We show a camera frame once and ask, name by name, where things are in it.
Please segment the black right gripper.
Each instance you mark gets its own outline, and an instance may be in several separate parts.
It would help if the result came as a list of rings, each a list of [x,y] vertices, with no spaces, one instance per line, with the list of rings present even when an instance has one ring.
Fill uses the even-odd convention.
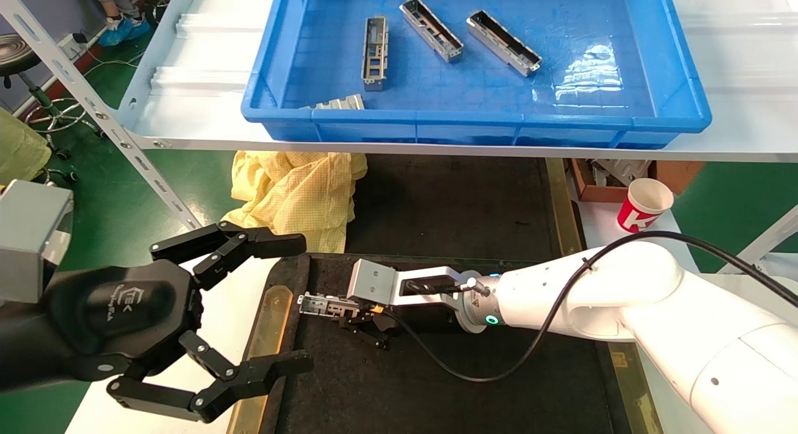
[[[159,241],[149,248],[154,261],[165,259],[175,264],[187,263],[205,256],[193,269],[196,287],[210,290],[249,258],[271,259],[294,257],[307,251],[307,240],[301,233],[276,235],[268,228],[242,228],[229,221],[211,224]],[[339,327],[365,345],[383,351],[391,350],[391,335],[406,330],[390,314],[401,318],[417,334],[462,334],[456,314],[447,306],[403,306],[368,309],[344,306],[340,310]]]

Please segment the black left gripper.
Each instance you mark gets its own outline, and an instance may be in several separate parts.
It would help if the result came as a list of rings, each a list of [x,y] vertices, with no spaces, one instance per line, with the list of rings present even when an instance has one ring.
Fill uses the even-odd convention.
[[[107,392],[124,408],[211,423],[314,368],[305,350],[233,365],[188,331],[199,329],[202,313],[196,281],[170,261],[58,272],[39,302],[2,305],[2,391],[121,375]],[[182,355],[214,378],[211,385],[190,392],[145,382]]]

